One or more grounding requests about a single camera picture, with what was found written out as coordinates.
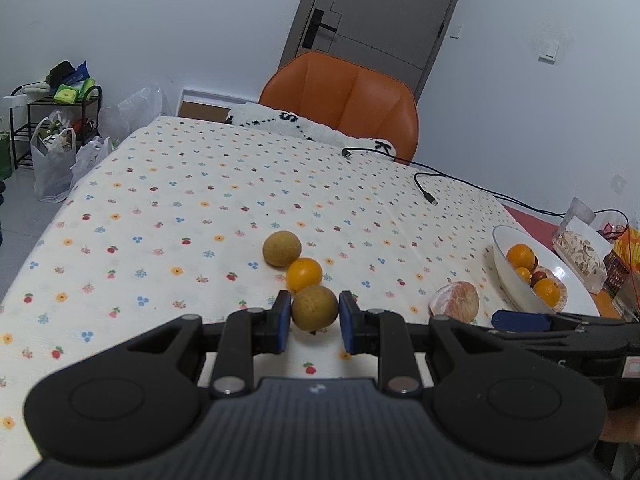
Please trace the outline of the person's right hand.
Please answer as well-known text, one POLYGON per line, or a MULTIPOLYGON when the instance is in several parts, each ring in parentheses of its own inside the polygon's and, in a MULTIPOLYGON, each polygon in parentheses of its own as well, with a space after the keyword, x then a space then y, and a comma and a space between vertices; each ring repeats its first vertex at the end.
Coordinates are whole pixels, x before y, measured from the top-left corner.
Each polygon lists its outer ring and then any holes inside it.
POLYGON ((640 444, 640 408, 608 412, 600 439, 605 442, 640 444))

